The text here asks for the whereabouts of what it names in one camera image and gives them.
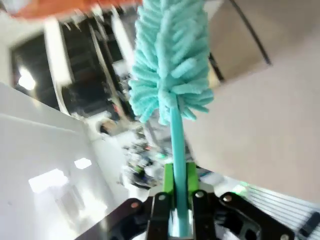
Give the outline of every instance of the orange object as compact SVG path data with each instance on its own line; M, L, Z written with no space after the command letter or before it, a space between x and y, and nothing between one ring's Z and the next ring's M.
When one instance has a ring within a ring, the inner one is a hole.
M14 17L24 19L40 19L51 15L68 14L74 10L88 12L92 6L99 4L101 7L119 6L129 3L141 3L142 0L32 0L22 8Z

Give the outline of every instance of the fluffy teal bristle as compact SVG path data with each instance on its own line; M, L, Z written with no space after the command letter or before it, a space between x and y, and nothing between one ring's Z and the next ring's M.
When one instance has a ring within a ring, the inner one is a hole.
M208 18L204 0L144 0L136 22L137 80L131 80L130 103L145 123L159 108L161 124L170 122L170 109L195 120L192 110L213 100L208 84Z

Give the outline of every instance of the bolt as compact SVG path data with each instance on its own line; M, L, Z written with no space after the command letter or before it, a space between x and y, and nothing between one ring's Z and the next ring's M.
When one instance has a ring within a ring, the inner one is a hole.
M223 201L225 202L231 202L231 200L232 200L232 197L230 195L227 195L223 198Z
M283 234L281 237L280 237L280 240L289 240L289 236L287 234Z
M203 193L202 191L198 191L198 192L195 194L195 196L196 196L197 198L202 198L202 197L204 196L204 193Z
M139 206L139 203L138 202L133 202L131 203L131 208L135 209Z
M166 195L160 195L160 196L159 196L159 200L160 200L160 201L163 201L163 200L165 200L165 199L166 199Z

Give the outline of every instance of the bright light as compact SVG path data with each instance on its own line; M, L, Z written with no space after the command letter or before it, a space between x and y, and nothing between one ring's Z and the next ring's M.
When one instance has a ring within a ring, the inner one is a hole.
M24 67L21 67L19 69L19 72L21 74L21 77L18 82L19 85L29 91L33 90L36 86L36 82L34 78L31 76L30 72Z
M64 175L64 172L59 169L54 169L29 179L29 184L34 193L41 193L50 187L60 187L67 182L68 178Z
M77 161L74 161L74 164L78 169L85 169L92 165L91 161L86 158L81 158Z

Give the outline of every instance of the teal handle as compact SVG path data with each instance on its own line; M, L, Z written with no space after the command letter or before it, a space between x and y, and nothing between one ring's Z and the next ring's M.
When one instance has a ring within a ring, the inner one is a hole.
M173 155L173 179L175 186L176 211L179 236L189 235L189 215L187 203L187 162L185 156L185 136L181 113L178 106L170 110L171 142Z

